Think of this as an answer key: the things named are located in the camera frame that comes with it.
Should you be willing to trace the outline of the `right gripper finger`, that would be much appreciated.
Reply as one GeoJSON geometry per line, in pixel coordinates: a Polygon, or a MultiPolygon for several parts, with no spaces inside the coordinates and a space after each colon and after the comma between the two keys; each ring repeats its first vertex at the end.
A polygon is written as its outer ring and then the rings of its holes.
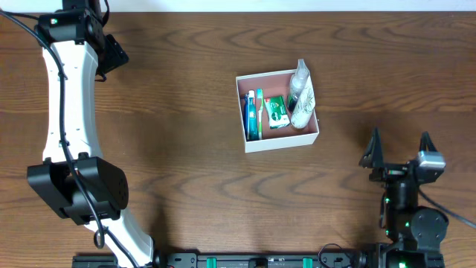
{"type": "Polygon", "coordinates": [[[437,152],[437,149],[434,143],[431,140],[431,137],[428,132],[423,132],[420,138],[419,143],[420,152],[437,152]]]}
{"type": "Polygon", "coordinates": [[[382,143],[378,128],[373,130],[369,144],[358,164],[363,168],[374,169],[384,167],[382,143]]]}

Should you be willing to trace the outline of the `white leaf-print lotion tube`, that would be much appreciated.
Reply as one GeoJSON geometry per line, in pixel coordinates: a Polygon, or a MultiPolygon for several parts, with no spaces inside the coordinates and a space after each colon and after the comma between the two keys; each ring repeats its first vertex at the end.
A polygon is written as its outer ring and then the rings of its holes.
{"type": "Polygon", "coordinates": [[[291,125],[299,130],[305,128],[309,123],[314,109],[315,94],[312,87],[311,77],[308,77],[292,113],[291,125]]]}

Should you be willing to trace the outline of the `green soap bar pack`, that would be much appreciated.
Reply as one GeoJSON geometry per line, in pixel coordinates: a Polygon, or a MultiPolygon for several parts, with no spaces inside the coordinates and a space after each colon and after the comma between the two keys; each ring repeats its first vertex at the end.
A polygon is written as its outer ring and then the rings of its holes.
{"type": "Polygon", "coordinates": [[[270,129],[279,129],[287,127],[290,124],[284,97],[282,95],[266,98],[265,108],[268,115],[268,125],[270,129]]]}

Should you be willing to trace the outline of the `clear pump soap bottle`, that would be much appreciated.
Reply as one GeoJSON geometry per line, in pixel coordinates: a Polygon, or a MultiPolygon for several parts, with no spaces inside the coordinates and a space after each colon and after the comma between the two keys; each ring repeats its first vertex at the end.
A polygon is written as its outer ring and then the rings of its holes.
{"type": "Polygon", "coordinates": [[[298,102],[298,98],[300,97],[301,92],[306,86],[309,75],[310,71],[305,64],[304,59],[299,59],[297,62],[296,71],[292,75],[289,83],[287,107],[290,112],[294,111],[295,106],[298,102]]]}

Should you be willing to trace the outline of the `teal toothpaste tube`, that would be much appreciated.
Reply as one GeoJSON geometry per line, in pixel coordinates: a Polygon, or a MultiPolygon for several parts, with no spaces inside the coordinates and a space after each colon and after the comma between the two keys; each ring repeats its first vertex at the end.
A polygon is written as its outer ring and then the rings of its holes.
{"type": "Polygon", "coordinates": [[[256,141],[258,139],[257,130],[257,111],[255,103],[255,91],[248,92],[248,140],[256,141]]]}

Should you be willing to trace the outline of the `green white toothbrush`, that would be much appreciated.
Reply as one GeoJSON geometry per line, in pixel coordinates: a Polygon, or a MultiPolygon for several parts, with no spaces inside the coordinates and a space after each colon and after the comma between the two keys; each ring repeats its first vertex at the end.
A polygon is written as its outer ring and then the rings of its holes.
{"type": "Polygon", "coordinates": [[[257,100],[260,104],[260,108],[258,109],[258,137],[259,140],[263,139],[263,110],[265,107],[264,104],[264,96],[263,96],[263,90],[258,89],[257,90],[257,100]]]}

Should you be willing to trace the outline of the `blue disposable razor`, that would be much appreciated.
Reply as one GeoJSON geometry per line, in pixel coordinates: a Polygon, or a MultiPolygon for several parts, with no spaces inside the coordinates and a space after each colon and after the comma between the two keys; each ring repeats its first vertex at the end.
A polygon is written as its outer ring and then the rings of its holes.
{"type": "Polygon", "coordinates": [[[245,132],[245,140],[248,140],[248,93],[244,94],[241,99],[244,101],[242,109],[243,128],[245,132]]]}

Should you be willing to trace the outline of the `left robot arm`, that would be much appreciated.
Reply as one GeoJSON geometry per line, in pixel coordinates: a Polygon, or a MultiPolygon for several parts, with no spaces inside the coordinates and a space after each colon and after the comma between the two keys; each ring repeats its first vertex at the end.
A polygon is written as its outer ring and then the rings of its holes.
{"type": "Polygon", "coordinates": [[[75,267],[151,267],[154,242],[128,209],[125,173],[103,158],[94,86],[129,60],[112,35],[106,1],[64,0],[39,17],[34,34],[48,71],[48,134],[42,163],[27,170],[29,185],[62,219],[94,234],[110,258],[76,258],[75,267]]]}

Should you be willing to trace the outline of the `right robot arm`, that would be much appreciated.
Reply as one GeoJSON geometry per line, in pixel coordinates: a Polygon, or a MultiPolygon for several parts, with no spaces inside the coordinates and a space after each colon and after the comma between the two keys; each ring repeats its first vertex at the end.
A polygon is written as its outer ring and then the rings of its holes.
{"type": "Polygon", "coordinates": [[[368,253],[369,267],[444,267],[440,244],[448,228],[447,216],[419,204],[420,186],[435,182],[446,161],[427,132],[420,139],[415,159],[404,164],[387,163],[378,129],[359,161],[371,169],[369,180],[385,189],[380,205],[379,227],[390,243],[377,243],[368,253]]]}

